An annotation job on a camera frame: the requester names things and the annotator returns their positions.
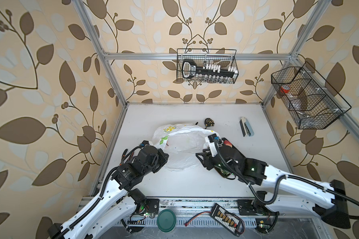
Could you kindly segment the red fake fruit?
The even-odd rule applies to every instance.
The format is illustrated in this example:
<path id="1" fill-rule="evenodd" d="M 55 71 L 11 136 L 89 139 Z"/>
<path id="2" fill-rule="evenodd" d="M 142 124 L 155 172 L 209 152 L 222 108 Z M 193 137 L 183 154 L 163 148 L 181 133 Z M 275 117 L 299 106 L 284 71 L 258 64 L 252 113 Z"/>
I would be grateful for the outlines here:
<path id="1" fill-rule="evenodd" d="M 232 147 L 232 143 L 231 143 L 230 141 L 228 141 L 228 140 L 225 140 L 225 141 L 224 141 L 224 144 L 227 145 L 227 146 L 229 146 L 229 147 Z"/>

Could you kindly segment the translucent white plastic bag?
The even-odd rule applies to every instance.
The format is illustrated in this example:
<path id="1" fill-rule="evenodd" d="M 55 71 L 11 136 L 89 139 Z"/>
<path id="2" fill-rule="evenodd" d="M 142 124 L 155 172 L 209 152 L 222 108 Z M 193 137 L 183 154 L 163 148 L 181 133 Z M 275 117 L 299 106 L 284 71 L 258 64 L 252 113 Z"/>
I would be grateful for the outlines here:
<path id="1" fill-rule="evenodd" d="M 149 143 L 169 155 L 163 168 L 184 171 L 198 165 L 195 154 L 208 148 L 205 139 L 215 133 L 190 123 L 167 124 L 156 129 Z"/>

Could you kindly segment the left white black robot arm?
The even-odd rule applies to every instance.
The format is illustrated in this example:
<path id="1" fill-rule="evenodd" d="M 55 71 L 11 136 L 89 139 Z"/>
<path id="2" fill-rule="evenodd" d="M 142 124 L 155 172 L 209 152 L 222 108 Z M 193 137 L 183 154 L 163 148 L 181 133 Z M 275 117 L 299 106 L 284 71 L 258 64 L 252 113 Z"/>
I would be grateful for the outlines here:
<path id="1" fill-rule="evenodd" d="M 137 213 L 146 196 L 136 188 L 145 175 L 158 172 L 169 159 L 162 149 L 145 144 L 126 154 L 122 163 L 106 175 L 99 193 L 82 210 L 48 230 L 51 239 L 98 239 L 117 222 Z"/>

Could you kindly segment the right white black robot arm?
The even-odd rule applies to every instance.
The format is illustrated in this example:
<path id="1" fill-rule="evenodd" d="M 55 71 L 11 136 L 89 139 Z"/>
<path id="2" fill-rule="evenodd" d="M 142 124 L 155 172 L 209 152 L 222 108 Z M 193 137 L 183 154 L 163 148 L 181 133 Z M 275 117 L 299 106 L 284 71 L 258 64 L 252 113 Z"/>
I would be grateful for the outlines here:
<path id="1" fill-rule="evenodd" d="M 277 206 L 277 212 L 291 205 L 282 203 L 280 191 L 300 197 L 300 206 L 331 226 L 349 229 L 350 220 L 359 220 L 359 201 L 345 194 L 344 184 L 313 181 L 282 171 L 264 161 L 247 158 L 233 146 L 220 145 L 196 153 L 207 170 L 220 169 L 245 183 L 254 196 L 255 207 Z"/>

